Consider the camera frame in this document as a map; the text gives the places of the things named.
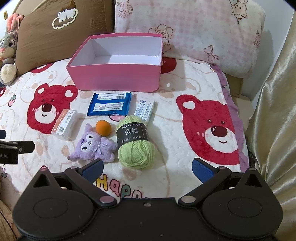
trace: pink box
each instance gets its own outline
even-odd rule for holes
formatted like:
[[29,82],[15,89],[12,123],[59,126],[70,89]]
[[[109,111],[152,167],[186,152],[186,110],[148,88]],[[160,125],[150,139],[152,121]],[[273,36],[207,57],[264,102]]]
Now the pink box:
[[159,86],[162,48],[161,34],[94,35],[67,70],[79,90],[153,92]]

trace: blue package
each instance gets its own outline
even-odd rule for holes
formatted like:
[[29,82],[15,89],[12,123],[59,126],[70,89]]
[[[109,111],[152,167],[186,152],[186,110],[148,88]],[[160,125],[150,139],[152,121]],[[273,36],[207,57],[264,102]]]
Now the blue package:
[[128,93],[94,93],[89,109],[88,116],[92,115],[124,115],[128,114],[131,101],[131,92]]

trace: purple plush toy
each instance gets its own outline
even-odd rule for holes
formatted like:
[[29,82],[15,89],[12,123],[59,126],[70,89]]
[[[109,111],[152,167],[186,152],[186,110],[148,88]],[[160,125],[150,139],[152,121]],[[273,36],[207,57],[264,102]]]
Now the purple plush toy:
[[86,124],[85,133],[78,142],[75,152],[68,156],[68,159],[71,161],[78,161],[79,159],[92,161],[100,158],[103,162],[114,161],[113,152],[117,149],[115,142],[100,136],[92,129],[90,124]]

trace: orange egg-shaped object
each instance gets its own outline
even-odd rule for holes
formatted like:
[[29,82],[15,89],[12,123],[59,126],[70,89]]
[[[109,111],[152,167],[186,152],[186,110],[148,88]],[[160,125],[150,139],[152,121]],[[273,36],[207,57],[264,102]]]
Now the orange egg-shaped object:
[[111,125],[108,121],[99,120],[96,123],[96,131],[99,135],[106,137],[109,136],[112,132]]

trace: brown pillow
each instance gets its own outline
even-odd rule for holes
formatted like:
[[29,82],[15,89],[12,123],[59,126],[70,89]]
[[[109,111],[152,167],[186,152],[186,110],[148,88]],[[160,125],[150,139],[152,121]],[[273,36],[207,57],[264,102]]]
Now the brown pillow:
[[15,64],[18,75],[71,58],[90,35],[112,33],[113,0],[47,0],[22,21]]

